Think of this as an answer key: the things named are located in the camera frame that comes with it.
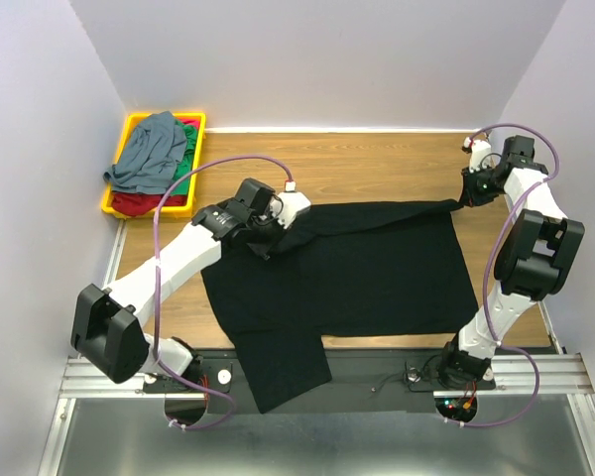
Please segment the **black t shirt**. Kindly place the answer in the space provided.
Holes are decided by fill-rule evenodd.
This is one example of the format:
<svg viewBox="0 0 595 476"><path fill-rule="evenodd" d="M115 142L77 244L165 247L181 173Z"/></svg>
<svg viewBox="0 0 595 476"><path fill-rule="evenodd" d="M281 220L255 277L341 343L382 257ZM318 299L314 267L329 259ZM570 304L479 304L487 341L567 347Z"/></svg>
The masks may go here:
<svg viewBox="0 0 595 476"><path fill-rule="evenodd" d="M321 204L267 258L226 251L202 272L212 311L266 413L331 380L323 336L459 331L478 302L442 201Z"/></svg>

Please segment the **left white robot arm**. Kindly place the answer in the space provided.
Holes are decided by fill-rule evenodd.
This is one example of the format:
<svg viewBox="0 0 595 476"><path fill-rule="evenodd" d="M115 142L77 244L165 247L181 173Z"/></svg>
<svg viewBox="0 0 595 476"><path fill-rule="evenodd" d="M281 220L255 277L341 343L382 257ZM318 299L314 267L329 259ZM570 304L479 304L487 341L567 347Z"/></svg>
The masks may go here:
<svg viewBox="0 0 595 476"><path fill-rule="evenodd" d="M104 288L85 287L76 299L71 347L115 384L148 373L166 375L178 390L193 389L200 381L198 356L177 338L145 332L145 323L159 319L167 298L229 251L245 248L267 258L310 206L292 181L275 192L244 179L233 197L201 208L137 269Z"/></svg>

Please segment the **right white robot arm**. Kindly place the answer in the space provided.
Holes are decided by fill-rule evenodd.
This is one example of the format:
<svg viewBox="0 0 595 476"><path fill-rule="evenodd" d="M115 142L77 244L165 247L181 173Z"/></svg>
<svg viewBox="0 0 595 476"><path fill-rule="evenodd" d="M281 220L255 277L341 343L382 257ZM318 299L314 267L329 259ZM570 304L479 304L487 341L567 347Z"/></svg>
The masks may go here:
<svg viewBox="0 0 595 476"><path fill-rule="evenodd" d="M448 389L492 378L491 361L505 335L523 313L562 289L585 234L557 205L552 174L535 160L534 139L509 137L495 154L488 141L467 138L463 150L470 160L461 172L461 203L481 206L504 194L512 208L485 268L485 299L436 363Z"/></svg>

